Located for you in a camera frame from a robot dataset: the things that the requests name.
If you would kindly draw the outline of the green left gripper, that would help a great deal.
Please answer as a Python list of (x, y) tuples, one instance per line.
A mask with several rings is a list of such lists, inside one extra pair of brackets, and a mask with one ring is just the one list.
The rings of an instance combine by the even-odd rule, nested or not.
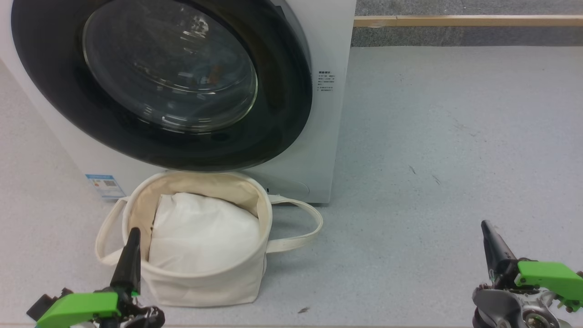
[[(110, 287), (127, 296), (140, 294), (140, 229), (130, 230), (127, 243), (122, 248)], [(36, 320), (38, 328), (68, 328), (98, 319), (119, 319), (118, 295), (114, 292), (70, 293), (57, 299)]]

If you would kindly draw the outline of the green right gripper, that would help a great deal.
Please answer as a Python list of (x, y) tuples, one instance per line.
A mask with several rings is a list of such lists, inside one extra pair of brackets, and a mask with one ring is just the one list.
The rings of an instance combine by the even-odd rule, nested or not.
[(583, 303), (582, 275), (552, 261), (518, 260), (489, 220), (481, 222), (487, 268), (494, 289), (535, 295), (554, 293), (558, 307), (579, 311)]

